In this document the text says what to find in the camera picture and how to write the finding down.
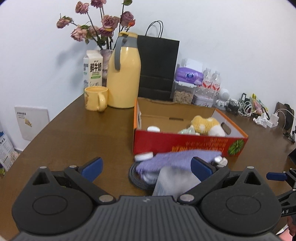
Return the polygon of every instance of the mug handle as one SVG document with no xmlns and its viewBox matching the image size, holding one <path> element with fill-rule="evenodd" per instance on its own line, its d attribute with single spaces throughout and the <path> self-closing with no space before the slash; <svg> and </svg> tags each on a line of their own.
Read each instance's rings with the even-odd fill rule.
<svg viewBox="0 0 296 241">
<path fill-rule="evenodd" d="M 99 99 L 99 107 L 97 108 L 97 111 L 104 111 L 107 108 L 107 100 L 105 96 L 102 93 L 98 93 L 98 99 Z"/>
</svg>

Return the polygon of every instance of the purple towel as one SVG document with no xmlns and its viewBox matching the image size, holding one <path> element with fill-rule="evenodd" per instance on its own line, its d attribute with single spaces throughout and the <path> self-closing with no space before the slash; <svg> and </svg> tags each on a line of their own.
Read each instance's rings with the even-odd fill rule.
<svg viewBox="0 0 296 241">
<path fill-rule="evenodd" d="M 197 156 L 209 163 L 216 156 L 220 155 L 220 151 L 211 150 L 188 150 L 181 152 L 159 153 L 150 160 L 142 161 L 137 166 L 136 171 L 142 175 L 146 172 L 160 171 L 164 166 L 172 166 L 191 171 L 190 163 L 193 157 Z"/>
</svg>

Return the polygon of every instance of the yellow thermos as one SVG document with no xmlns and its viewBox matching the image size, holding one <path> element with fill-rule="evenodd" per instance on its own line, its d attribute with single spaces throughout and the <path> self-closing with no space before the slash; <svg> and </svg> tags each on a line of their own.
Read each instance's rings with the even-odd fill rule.
<svg viewBox="0 0 296 241">
<path fill-rule="evenodd" d="M 141 59 L 137 45 L 138 35 L 120 32 L 108 65 L 108 105 L 131 108 L 138 97 Z"/>
</svg>

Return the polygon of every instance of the yellow plush toy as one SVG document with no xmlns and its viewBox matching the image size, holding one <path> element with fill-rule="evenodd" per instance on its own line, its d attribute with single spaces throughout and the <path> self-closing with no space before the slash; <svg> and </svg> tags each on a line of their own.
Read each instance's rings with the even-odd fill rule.
<svg viewBox="0 0 296 241">
<path fill-rule="evenodd" d="M 220 123 L 215 118 L 204 119 L 200 115 L 197 115 L 191 121 L 195 131 L 202 135 L 225 137 L 225 132 L 222 129 Z"/>
</svg>

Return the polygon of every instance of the wooden table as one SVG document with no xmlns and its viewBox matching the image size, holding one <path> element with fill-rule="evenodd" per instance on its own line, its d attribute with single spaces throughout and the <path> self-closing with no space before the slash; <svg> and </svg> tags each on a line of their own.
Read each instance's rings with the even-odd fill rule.
<svg viewBox="0 0 296 241">
<path fill-rule="evenodd" d="M 296 148 L 284 138 L 280 128 L 264 129 L 251 119 L 227 114 L 248 135 L 249 140 L 237 161 L 230 161 L 232 170 L 255 166 L 262 176 L 293 167 L 287 155 Z M 145 195 L 128 180 L 133 163 L 133 109 L 108 107 L 104 113 L 84 109 L 79 97 L 28 145 L 6 176 L 0 180 L 0 235 L 14 237 L 18 230 L 11 216 L 11 207 L 24 185 L 39 166 L 63 170 L 69 165 L 82 165 L 96 156 L 104 160 L 102 174 L 94 181 L 105 191 L 120 195 Z M 268 181 L 276 195 L 290 190 L 285 182 Z M 277 230 L 285 224 L 282 218 Z"/>
</svg>

